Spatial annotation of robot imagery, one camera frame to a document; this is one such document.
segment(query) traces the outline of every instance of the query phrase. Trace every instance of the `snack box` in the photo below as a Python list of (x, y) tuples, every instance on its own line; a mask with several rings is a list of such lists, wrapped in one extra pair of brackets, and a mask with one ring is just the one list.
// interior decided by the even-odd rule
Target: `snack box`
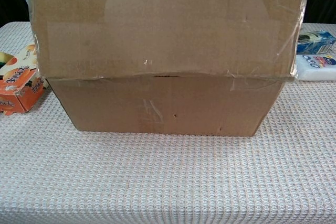
[(325, 54), (335, 41), (336, 38), (324, 30), (300, 34), (297, 55)]
[(29, 111), (48, 87), (36, 65), (35, 45), (28, 45), (0, 68), (0, 111)]

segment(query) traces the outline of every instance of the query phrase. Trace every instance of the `table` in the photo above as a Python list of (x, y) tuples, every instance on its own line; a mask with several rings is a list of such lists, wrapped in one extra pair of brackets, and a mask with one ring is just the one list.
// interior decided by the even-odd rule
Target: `table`
[(79, 132), (49, 91), (0, 114), (0, 223), (336, 223), (336, 83), (288, 83), (255, 137)]

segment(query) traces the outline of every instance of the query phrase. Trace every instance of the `orange box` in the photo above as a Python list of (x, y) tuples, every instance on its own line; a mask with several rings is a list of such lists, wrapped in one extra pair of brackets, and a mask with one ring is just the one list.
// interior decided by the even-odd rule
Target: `orange box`
[(29, 45), (0, 68), (0, 111), (29, 111), (47, 87), (37, 72), (35, 45)]

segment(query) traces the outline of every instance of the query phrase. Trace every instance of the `white tablecloth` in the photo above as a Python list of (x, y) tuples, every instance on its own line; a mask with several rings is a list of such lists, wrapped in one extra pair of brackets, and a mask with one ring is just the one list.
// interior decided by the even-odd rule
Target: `white tablecloth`
[(336, 83), (287, 84), (255, 137), (79, 132), (52, 91), (0, 114), (0, 223), (233, 222), (336, 223)]

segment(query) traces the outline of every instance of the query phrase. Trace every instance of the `brown cardboard box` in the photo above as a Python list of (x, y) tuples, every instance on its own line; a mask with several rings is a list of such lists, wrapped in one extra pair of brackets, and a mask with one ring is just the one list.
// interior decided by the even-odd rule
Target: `brown cardboard box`
[(40, 72), (88, 131), (253, 135), (306, 0), (31, 0)]

